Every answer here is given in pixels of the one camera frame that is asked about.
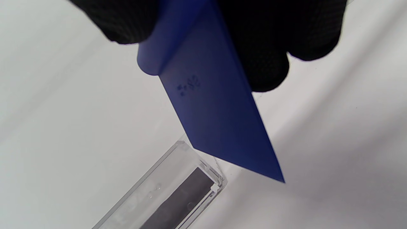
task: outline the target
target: blue plastic card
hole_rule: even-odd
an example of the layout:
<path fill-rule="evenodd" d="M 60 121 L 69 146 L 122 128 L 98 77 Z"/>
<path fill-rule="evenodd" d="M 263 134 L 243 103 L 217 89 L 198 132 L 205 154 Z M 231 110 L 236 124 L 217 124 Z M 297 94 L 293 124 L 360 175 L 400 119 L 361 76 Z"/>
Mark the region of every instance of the blue plastic card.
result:
<path fill-rule="evenodd" d="M 138 63 L 159 75 L 194 148 L 284 182 L 216 1 L 163 1 Z"/>

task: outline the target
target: white surface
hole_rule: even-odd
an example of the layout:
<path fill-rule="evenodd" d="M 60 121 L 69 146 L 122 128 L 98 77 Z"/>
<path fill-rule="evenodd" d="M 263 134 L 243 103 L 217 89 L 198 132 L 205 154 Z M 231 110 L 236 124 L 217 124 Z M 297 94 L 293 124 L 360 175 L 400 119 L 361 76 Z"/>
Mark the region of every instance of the white surface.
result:
<path fill-rule="evenodd" d="M 291 60 L 258 97 L 287 184 L 225 164 L 193 229 L 407 227 L 406 5 L 356 0 L 331 55 Z M 0 228 L 89 229 L 182 127 L 137 46 L 65 1 L 0 2 L 0 39 Z"/>

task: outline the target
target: clear acrylic block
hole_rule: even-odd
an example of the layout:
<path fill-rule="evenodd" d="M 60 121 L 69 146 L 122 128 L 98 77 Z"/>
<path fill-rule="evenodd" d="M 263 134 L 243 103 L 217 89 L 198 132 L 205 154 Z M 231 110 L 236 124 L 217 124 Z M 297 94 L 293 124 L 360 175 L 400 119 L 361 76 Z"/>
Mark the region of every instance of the clear acrylic block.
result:
<path fill-rule="evenodd" d="M 216 159 L 188 143 L 177 141 L 92 229 L 186 229 L 227 183 Z"/>

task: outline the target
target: gloved hand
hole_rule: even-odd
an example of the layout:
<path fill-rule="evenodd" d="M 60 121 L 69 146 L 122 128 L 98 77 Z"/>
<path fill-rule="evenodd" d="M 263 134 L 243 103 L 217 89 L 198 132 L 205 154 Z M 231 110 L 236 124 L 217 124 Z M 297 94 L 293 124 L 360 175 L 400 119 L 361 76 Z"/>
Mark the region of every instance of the gloved hand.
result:
<path fill-rule="evenodd" d="M 159 0 L 70 0 L 111 41 L 147 39 Z M 218 0 L 253 91 L 275 89 L 287 76 L 287 53 L 302 60 L 327 55 L 339 41 L 347 0 Z"/>

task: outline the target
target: black glove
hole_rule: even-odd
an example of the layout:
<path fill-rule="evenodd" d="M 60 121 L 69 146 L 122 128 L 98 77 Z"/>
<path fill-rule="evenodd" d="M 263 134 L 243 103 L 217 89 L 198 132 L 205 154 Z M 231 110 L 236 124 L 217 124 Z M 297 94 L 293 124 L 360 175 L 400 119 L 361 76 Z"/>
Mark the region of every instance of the black glove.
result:
<path fill-rule="evenodd" d="M 71 0 L 120 44 L 148 38 L 158 0 Z M 218 0 L 253 91 L 275 89 L 287 76 L 287 52 L 314 60 L 339 41 L 347 0 Z"/>

